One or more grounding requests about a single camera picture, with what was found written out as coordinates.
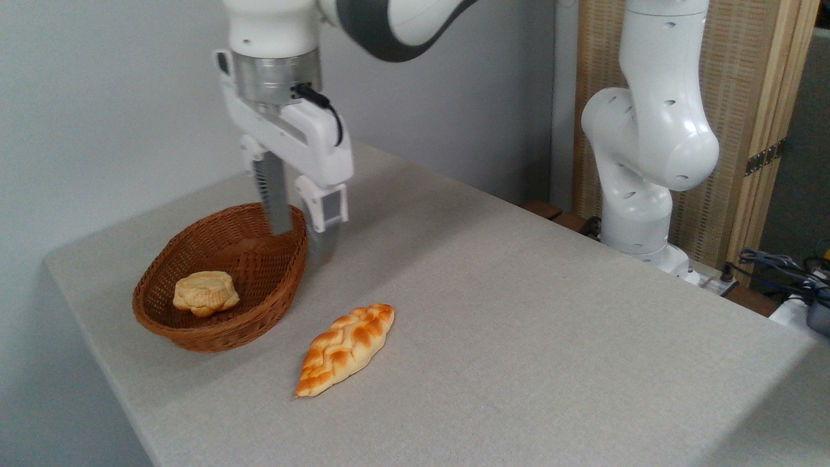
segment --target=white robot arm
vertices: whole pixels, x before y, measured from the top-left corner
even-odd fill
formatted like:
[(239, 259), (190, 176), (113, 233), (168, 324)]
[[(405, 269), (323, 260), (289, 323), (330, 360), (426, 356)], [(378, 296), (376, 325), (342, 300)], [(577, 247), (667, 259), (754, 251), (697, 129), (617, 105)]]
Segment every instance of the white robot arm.
[[(336, 229), (348, 218), (343, 183), (354, 170), (348, 131), (319, 94), (320, 22), (381, 60), (407, 61), (475, 0), (223, 1), (231, 51), (217, 60), (271, 227), (290, 226), (284, 160), (302, 173), (314, 231)], [(628, 0), (620, 63), (631, 90), (600, 91), (582, 117), (603, 186), (603, 242), (678, 276), (688, 257), (667, 244), (669, 189), (697, 186), (718, 155), (697, 76), (707, 8), (708, 0)]]
[(707, 9), (708, 0), (628, 0), (619, 60), (630, 90), (604, 89), (582, 114), (603, 243), (693, 283), (688, 257), (668, 244), (669, 189), (696, 187), (718, 159), (698, 78)]

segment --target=wicker basket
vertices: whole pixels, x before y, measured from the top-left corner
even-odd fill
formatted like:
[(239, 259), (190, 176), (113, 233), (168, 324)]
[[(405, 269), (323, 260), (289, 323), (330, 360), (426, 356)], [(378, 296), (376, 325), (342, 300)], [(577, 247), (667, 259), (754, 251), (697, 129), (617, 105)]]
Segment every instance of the wicker basket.
[[(226, 351), (253, 341), (286, 314), (305, 269), (308, 238), (302, 211), (291, 207), (293, 229), (271, 234), (259, 203), (211, 214), (173, 237), (135, 287), (135, 318), (177, 346)], [(176, 282), (198, 271), (233, 278), (239, 303), (209, 318), (173, 307)]]

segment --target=bread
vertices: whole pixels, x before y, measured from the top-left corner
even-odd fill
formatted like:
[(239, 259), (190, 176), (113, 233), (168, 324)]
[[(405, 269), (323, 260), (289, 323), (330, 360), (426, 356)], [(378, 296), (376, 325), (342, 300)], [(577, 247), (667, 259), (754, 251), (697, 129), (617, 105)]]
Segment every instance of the bread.
[(295, 396), (317, 396), (363, 370), (383, 347), (394, 319), (395, 309), (379, 303), (337, 318), (311, 342)]
[(201, 271), (176, 282), (173, 306), (198, 317), (210, 317), (239, 303), (231, 276), (223, 271)]

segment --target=cable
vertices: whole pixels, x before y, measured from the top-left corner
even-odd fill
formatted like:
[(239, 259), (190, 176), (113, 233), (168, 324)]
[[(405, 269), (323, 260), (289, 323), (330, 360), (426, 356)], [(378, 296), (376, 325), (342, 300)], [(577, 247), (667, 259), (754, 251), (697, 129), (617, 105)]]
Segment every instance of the cable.
[(299, 97), (306, 99), (308, 102), (318, 106), (320, 109), (331, 111), (331, 113), (334, 114), (334, 119), (337, 120), (337, 143), (334, 144), (334, 146), (339, 146), (340, 143), (343, 142), (343, 122), (340, 121), (340, 115), (338, 115), (337, 111), (334, 109), (334, 106), (331, 105), (329, 98), (312, 89), (311, 85), (308, 83), (297, 84), (296, 86), (293, 86), (291, 90)]
[(818, 289), (814, 289), (812, 287), (810, 287), (810, 288), (794, 288), (794, 287), (786, 286), (786, 285), (783, 285), (783, 284), (770, 282), (769, 280), (767, 280), (765, 278), (762, 278), (762, 277), (760, 277), (756, 274), (752, 274), (749, 271), (746, 271), (742, 268), (739, 268), (738, 266), (736, 266), (734, 263), (731, 263), (731, 262), (727, 262), (726, 266), (727, 266), (727, 268), (734, 269), (735, 271), (737, 271), (741, 274), (744, 274), (747, 277), (755, 279), (756, 281), (762, 283), (763, 285), (765, 285), (767, 287), (772, 287), (772, 288), (778, 289), (778, 290), (783, 291), (783, 292), (788, 292), (792, 295), (798, 295), (798, 296), (803, 297), (803, 298), (814, 300), (816, 302), (821, 303), (824, 307), (830, 307), (830, 299), (828, 299), (828, 295), (826, 293), (821, 294), (821, 293), (818, 293), (818, 292), (814, 292), (814, 290), (822, 291), (824, 289), (830, 288), (828, 286), (823, 286), (823, 287), (820, 287)]

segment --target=metal hinge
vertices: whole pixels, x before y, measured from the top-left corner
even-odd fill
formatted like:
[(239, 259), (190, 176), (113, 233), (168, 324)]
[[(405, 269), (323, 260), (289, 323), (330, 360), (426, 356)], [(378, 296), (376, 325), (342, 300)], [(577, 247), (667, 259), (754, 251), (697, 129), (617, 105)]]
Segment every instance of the metal hinge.
[(756, 155), (753, 155), (746, 161), (746, 172), (744, 173), (745, 176), (750, 176), (755, 172), (763, 169), (766, 165), (770, 165), (773, 163), (774, 160), (781, 157), (781, 154), (784, 153), (784, 143), (787, 141), (787, 138), (782, 139), (781, 141), (771, 145), (766, 150), (759, 152)]

